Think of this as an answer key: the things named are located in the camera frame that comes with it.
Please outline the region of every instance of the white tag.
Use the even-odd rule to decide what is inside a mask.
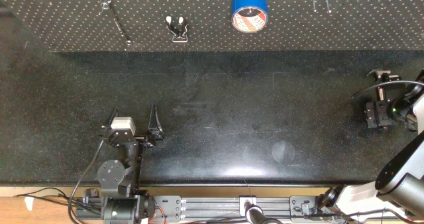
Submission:
[[[32,211],[32,205],[34,203],[34,198],[33,197],[25,197],[25,205],[27,206],[26,208],[28,209],[28,211]]]

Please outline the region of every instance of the tape roll label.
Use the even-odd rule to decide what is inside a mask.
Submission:
[[[265,26],[266,15],[263,11],[253,17],[244,17],[236,13],[233,20],[233,24],[238,30],[242,32],[256,32]]]

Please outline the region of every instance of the blue tape roll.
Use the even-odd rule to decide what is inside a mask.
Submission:
[[[266,0],[233,0],[231,22],[241,32],[257,32],[268,22]]]

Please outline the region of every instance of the black tabletop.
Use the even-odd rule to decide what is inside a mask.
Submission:
[[[52,54],[5,36],[2,185],[74,185],[116,105],[140,135],[158,106],[166,140],[143,151],[141,185],[367,182],[416,136],[367,129],[350,97],[374,68],[415,79],[424,52]],[[105,146],[85,184],[112,158]]]

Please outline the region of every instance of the black pegboard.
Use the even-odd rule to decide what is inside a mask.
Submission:
[[[125,44],[100,0],[4,0],[51,51],[245,51],[424,49],[424,0],[267,0],[269,22],[254,34],[231,24],[232,0],[113,0]],[[189,23],[174,44],[167,15]]]

